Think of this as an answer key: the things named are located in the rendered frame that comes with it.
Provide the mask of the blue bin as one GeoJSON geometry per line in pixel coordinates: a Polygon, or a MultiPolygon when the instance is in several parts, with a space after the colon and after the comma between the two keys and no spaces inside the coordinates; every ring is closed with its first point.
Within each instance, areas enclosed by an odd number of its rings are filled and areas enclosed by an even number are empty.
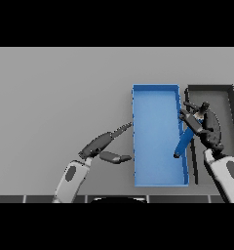
{"type": "Polygon", "coordinates": [[[187,187],[187,157],[174,158],[183,133],[177,84],[134,84],[133,149],[135,186],[187,187]]]}

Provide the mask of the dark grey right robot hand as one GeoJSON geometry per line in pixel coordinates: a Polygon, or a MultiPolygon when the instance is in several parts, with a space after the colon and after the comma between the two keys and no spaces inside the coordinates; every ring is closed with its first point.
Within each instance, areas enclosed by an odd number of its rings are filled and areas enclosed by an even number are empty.
{"type": "Polygon", "coordinates": [[[181,109],[179,111],[179,119],[193,129],[201,143],[207,149],[210,148],[213,151],[213,156],[220,155],[224,149],[224,145],[221,143],[221,129],[217,116],[210,110],[210,104],[208,102],[203,102],[201,106],[189,102],[184,102],[183,104],[190,107],[192,111],[181,109]],[[204,120],[201,124],[193,117],[193,114],[196,112],[204,115],[204,120]]]}

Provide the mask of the dark grey bin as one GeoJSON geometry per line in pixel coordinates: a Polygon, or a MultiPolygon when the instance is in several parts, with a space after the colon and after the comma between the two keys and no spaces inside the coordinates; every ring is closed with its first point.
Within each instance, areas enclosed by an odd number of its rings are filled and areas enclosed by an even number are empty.
{"type": "MultiPolygon", "coordinates": [[[[221,130],[223,153],[234,157],[234,87],[232,85],[189,85],[185,89],[185,100],[195,105],[208,102],[218,118],[221,130]]],[[[214,182],[204,166],[205,147],[200,139],[193,137],[190,143],[194,183],[213,186],[214,182]]]]}

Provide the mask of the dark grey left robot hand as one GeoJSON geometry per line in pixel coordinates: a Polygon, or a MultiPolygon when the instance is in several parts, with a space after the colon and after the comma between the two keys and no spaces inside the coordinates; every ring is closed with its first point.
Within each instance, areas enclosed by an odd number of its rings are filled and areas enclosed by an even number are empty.
{"type": "Polygon", "coordinates": [[[124,133],[128,128],[133,125],[132,122],[122,125],[113,132],[103,133],[91,142],[85,145],[79,152],[79,156],[85,160],[87,165],[91,165],[92,160],[99,156],[103,161],[110,162],[112,164],[120,164],[131,160],[129,155],[120,155],[110,151],[105,151],[105,149],[122,133],[124,133]]]}

